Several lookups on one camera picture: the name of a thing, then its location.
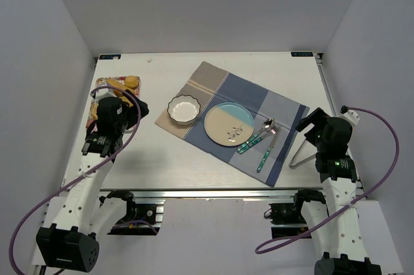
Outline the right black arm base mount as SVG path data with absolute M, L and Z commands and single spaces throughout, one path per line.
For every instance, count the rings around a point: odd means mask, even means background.
M 296 236 L 308 230 L 307 223 L 301 214 L 301 207 L 311 201 L 326 205 L 324 195 L 318 190 L 300 189 L 291 203 L 272 203 L 263 217 L 270 220 L 272 238 Z

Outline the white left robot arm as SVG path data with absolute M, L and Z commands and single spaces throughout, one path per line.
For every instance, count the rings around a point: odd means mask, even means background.
M 116 155 L 124 148 L 124 133 L 136 128 L 149 113 L 145 102 L 130 94 L 127 101 L 109 96 L 99 99 L 97 119 L 87 128 L 78 180 L 50 226 L 41 227 L 36 243 L 48 267 L 90 272 L 98 259 L 98 237 L 128 214 L 128 200 L 108 197 L 94 210 L 104 179 Z

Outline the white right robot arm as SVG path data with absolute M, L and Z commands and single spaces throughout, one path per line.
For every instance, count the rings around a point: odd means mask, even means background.
M 348 156 L 353 127 L 344 118 L 315 109 L 302 118 L 296 130 L 311 129 L 305 140 L 316 147 L 316 171 L 322 192 L 301 189 L 294 206 L 311 231 L 317 254 L 315 274 L 381 274 L 380 265 L 369 259 L 364 247 L 357 209 L 356 167 Z

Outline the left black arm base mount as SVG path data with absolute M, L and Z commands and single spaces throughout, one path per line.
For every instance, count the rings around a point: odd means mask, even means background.
M 116 222 L 109 235 L 118 236 L 155 236 L 160 229 L 163 214 L 161 203 L 137 200 L 132 192 L 117 190 L 106 196 L 99 196 L 100 206 L 109 199 L 121 199 L 127 203 L 126 213 Z

